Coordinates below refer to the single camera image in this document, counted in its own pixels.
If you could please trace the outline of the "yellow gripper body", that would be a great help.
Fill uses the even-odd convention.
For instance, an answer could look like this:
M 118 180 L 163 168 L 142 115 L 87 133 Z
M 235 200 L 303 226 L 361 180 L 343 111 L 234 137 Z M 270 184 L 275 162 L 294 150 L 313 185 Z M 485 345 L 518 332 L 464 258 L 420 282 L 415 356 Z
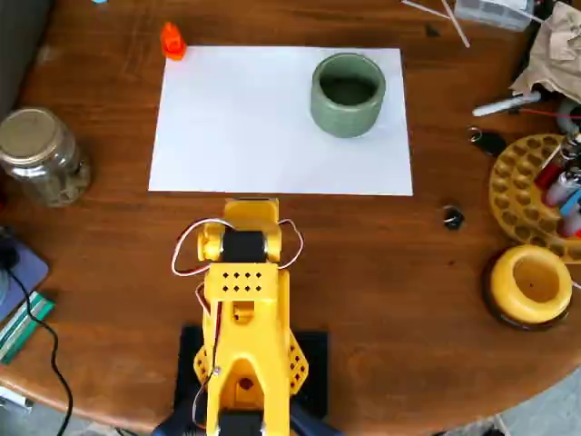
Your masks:
M 275 198 L 228 199 L 223 219 L 239 231 L 281 232 L 279 200 Z

